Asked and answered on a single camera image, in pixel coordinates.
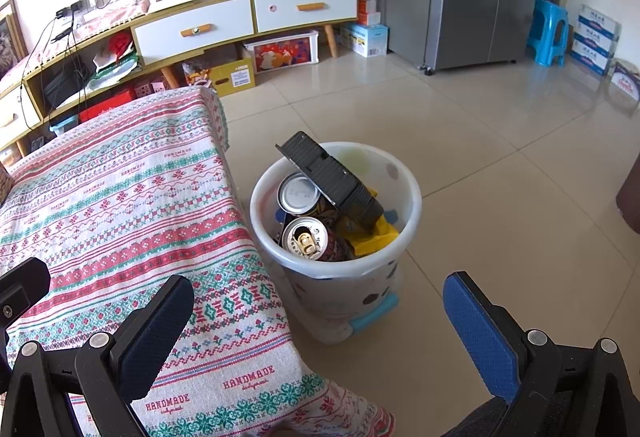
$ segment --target can pull tab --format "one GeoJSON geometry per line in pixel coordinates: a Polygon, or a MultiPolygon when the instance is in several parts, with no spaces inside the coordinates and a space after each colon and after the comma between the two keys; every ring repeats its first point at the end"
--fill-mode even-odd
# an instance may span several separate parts
{"type": "Polygon", "coordinates": [[[318,250],[318,248],[316,247],[316,241],[311,235],[311,232],[299,229],[298,232],[294,234],[294,237],[294,239],[296,240],[296,244],[300,248],[300,251],[302,251],[302,254],[306,257],[309,257],[318,250]]]}

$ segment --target drawer handle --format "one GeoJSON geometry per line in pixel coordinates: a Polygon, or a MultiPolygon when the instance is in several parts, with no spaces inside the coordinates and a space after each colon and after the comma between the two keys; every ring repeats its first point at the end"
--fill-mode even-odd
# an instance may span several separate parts
{"type": "Polygon", "coordinates": [[[180,31],[180,36],[182,36],[183,38],[186,38],[187,36],[195,36],[203,32],[209,32],[211,29],[213,29],[213,25],[210,23],[205,23],[204,25],[198,25],[193,29],[185,29],[183,31],[180,31]]]}
{"type": "Polygon", "coordinates": [[[4,128],[6,126],[9,126],[13,121],[16,121],[18,119],[18,114],[17,113],[12,113],[12,115],[5,115],[4,117],[0,118],[0,128],[4,128]]]}
{"type": "Polygon", "coordinates": [[[324,9],[325,7],[326,7],[326,4],[324,2],[305,3],[302,5],[299,5],[298,10],[299,11],[319,11],[321,9],[324,9]]]}

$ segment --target picture frame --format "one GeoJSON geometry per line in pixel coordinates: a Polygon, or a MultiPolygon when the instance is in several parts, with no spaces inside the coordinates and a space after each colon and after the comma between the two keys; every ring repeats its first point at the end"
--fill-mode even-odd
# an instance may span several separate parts
{"type": "Polygon", "coordinates": [[[8,0],[0,5],[0,80],[27,54],[15,0],[8,0]]]}

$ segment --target metal bolt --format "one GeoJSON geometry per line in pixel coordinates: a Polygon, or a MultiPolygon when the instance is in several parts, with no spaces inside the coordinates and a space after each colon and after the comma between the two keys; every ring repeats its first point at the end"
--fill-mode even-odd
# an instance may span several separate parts
{"type": "Polygon", "coordinates": [[[109,335],[106,332],[96,332],[89,338],[89,345],[94,349],[100,349],[109,343],[109,335]]]}
{"type": "Polygon", "coordinates": [[[533,330],[527,334],[527,340],[529,340],[532,345],[544,347],[549,338],[546,337],[546,334],[543,331],[533,330]]]}
{"type": "Polygon", "coordinates": [[[605,338],[600,342],[600,346],[602,350],[607,354],[615,354],[618,351],[618,346],[614,340],[609,340],[609,338],[605,338]]]}
{"type": "Polygon", "coordinates": [[[33,341],[27,341],[22,346],[21,352],[23,356],[33,356],[33,354],[35,354],[37,350],[38,346],[36,345],[36,343],[33,343],[33,341]]]}

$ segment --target yellow cardboard box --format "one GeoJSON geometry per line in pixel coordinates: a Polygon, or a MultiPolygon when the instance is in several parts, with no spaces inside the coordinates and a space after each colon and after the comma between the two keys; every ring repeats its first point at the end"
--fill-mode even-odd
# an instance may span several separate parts
{"type": "Polygon", "coordinates": [[[254,68],[251,60],[242,59],[210,68],[209,80],[220,97],[228,96],[255,86],[254,68]]]}

